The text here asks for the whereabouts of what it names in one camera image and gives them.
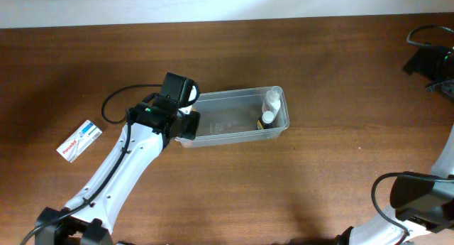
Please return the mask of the dark bottle white cap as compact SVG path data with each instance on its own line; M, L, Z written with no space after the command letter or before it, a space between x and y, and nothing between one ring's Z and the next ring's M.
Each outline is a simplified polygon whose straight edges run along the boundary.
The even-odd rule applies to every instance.
M258 119L257 128L259 130L271 129L274 119L275 116L271 111L264 111Z

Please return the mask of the white spray bottle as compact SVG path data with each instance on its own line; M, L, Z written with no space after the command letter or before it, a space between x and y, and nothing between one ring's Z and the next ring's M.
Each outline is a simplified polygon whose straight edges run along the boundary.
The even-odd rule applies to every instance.
M265 100L262 103L262 112L270 111L274 117L277 116L281 107L282 88L274 86L269 89L265 94Z

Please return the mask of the white Panadol box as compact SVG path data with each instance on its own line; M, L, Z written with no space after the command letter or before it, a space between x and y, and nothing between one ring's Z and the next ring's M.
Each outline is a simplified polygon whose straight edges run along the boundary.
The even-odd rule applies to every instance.
M102 130L92 121L86 120L56 151L68 162L78 158L100 135Z

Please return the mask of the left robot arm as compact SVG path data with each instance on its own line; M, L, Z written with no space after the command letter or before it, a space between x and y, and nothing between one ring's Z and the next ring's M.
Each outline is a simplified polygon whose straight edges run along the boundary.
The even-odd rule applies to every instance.
M76 233L79 244L112 244L116 218L144 170L172 139L193 140L199 127L194 80L169 72L158 87L126 110L116 145L89 182L61 210L45 208L23 244L69 244Z

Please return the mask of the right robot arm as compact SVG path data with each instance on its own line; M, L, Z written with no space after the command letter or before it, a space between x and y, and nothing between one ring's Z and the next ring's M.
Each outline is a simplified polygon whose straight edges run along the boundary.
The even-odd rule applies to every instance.
M430 91L453 98L453 49L421 46L405 64L404 71L431 79ZM390 205L377 203L378 184L394 178ZM414 237L453 229L453 133L450 133L429 174L386 173L374 181L371 199L377 215L358 227L349 227L332 244L407 244Z

